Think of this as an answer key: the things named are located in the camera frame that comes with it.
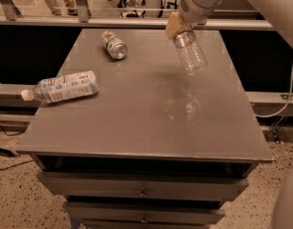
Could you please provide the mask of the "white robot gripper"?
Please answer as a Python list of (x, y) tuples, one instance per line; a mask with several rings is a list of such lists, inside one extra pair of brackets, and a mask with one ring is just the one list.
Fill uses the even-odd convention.
[(173, 11), (165, 27), (169, 39), (184, 31), (190, 31), (190, 23), (200, 23), (211, 15), (221, 0), (177, 0), (178, 11)]

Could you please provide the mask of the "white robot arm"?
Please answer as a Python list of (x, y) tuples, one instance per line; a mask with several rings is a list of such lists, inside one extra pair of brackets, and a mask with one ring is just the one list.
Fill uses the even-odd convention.
[[(293, 0), (247, 0), (293, 49)], [(219, 0), (178, 0), (178, 12), (169, 17), (166, 34), (172, 39), (204, 21)], [(293, 168), (287, 175), (272, 215), (270, 229), (293, 229)]]

